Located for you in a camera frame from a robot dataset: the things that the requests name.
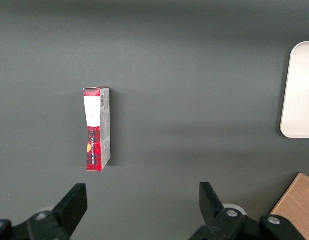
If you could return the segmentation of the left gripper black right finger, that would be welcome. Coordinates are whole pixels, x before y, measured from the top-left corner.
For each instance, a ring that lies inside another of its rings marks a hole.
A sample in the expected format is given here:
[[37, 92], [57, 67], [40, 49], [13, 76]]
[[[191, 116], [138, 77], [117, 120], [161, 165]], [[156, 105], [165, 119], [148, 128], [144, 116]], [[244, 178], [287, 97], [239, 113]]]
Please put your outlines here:
[[199, 207], [205, 222], [191, 240], [303, 240], [303, 235], [286, 218], [263, 215], [251, 219], [233, 207], [224, 207], [209, 182], [199, 185]]

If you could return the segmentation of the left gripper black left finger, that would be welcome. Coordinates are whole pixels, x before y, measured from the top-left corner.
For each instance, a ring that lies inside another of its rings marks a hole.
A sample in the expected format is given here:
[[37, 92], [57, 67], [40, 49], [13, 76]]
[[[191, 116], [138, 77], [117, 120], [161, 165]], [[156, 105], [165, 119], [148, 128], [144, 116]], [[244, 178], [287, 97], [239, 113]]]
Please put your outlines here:
[[0, 219], [0, 240], [69, 240], [87, 209], [86, 185], [77, 183], [52, 210], [39, 211], [15, 226]]

